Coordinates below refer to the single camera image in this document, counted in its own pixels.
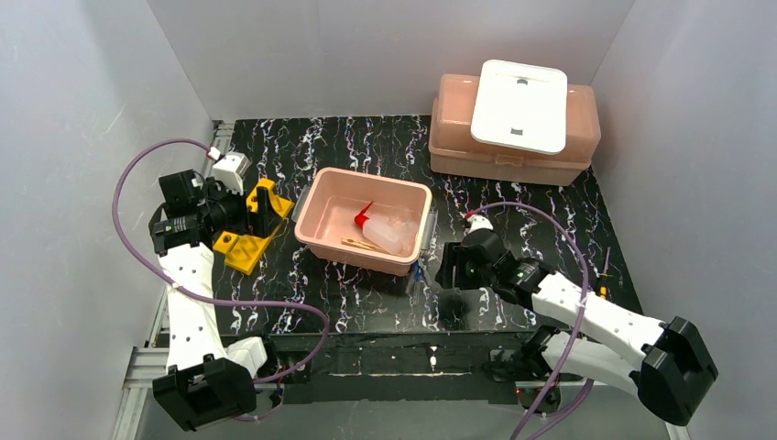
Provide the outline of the yellow test tube rack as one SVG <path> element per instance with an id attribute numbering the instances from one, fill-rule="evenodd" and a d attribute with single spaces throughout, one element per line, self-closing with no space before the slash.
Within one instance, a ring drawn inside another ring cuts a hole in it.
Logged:
<path id="1" fill-rule="evenodd" d="M 244 199 L 245 222 L 216 230 L 213 250 L 224 256 L 227 267 L 250 275 L 290 217 L 294 202 L 279 196 L 275 186 L 271 179 L 261 178 Z"/>

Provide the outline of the blue capped plastic pipette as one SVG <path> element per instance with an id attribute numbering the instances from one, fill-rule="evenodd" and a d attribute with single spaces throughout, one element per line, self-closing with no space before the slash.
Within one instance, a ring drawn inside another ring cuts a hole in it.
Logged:
<path id="1" fill-rule="evenodd" d="M 421 267 L 418 262 L 415 262 L 408 274 L 408 281 L 406 284 L 405 292 L 410 298 L 410 304 L 414 305 L 419 300 L 420 291 L 422 290 L 422 273 Z"/>

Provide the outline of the clear glass beaker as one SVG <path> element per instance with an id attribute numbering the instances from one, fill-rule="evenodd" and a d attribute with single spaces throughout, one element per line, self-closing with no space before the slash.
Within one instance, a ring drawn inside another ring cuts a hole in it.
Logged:
<path id="1" fill-rule="evenodd" d="M 400 207 L 391 214 L 388 222 L 403 239 L 407 240 L 415 238 L 420 228 L 417 215 L 406 207 Z"/>

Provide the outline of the pink plastic bin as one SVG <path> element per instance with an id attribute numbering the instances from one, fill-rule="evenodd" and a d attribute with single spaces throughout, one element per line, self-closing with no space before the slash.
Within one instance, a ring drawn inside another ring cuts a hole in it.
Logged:
<path id="1" fill-rule="evenodd" d="M 301 205 L 294 234 L 319 259 L 404 276 L 420 256 L 431 204 L 424 184 L 324 168 Z"/>

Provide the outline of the white squeeze bottle red cap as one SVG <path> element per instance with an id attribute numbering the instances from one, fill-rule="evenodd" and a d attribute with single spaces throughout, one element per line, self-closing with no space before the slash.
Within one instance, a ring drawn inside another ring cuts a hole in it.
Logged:
<path id="1" fill-rule="evenodd" d="M 387 221 L 368 215 L 372 205 L 370 202 L 354 217 L 356 226 L 367 240 L 386 249 L 390 255 L 399 255 L 404 249 L 403 238 Z"/>

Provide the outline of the wooden stick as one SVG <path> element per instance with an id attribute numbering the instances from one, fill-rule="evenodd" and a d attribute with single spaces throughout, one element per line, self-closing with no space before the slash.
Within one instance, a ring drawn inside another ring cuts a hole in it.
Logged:
<path id="1" fill-rule="evenodd" d="M 358 248 L 358 249 L 362 249 L 362 250 L 368 250 L 368 251 L 372 251 L 372 252 L 388 254 L 387 250 L 382 248 L 382 247 L 379 247 L 379 246 L 371 244 L 371 243 L 367 243 L 365 241 L 353 239 L 353 238 L 346 238 L 346 237 L 344 237 L 344 238 L 341 239 L 341 244 L 344 245 L 344 246 L 351 247 L 351 248 Z"/>

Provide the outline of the white rectangular lid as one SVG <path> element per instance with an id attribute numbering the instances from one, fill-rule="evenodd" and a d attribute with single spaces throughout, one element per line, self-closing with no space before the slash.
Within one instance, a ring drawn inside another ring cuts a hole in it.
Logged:
<path id="1" fill-rule="evenodd" d="M 567 75 L 558 69 L 487 60 L 470 125 L 484 144 L 557 155 L 566 145 Z"/>

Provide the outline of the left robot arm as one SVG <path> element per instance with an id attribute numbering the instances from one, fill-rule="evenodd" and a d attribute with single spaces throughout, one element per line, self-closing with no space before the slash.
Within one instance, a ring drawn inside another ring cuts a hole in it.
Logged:
<path id="1" fill-rule="evenodd" d="M 262 339 L 224 345 L 211 303 L 213 245 L 223 232 L 247 230 L 241 171 L 196 170 L 163 176 L 163 203 L 148 231 L 164 275 L 170 348 L 164 376 L 152 382 L 156 402 L 184 431 L 255 410 L 254 379 L 267 360 Z"/>

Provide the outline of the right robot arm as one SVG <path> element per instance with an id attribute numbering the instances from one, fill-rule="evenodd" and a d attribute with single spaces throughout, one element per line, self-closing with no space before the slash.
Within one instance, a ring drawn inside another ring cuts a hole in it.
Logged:
<path id="1" fill-rule="evenodd" d="M 445 289 L 489 288 L 507 303 L 573 326 L 585 311 L 578 337 L 539 327 L 517 349 L 493 352 L 489 367 L 503 380 L 547 379 L 554 368 L 635 396 L 668 424 L 687 426 L 717 380 L 718 370 L 698 328 L 631 312 L 581 289 L 536 258 L 517 258 L 493 231 L 478 229 L 443 248 L 436 281 Z"/>

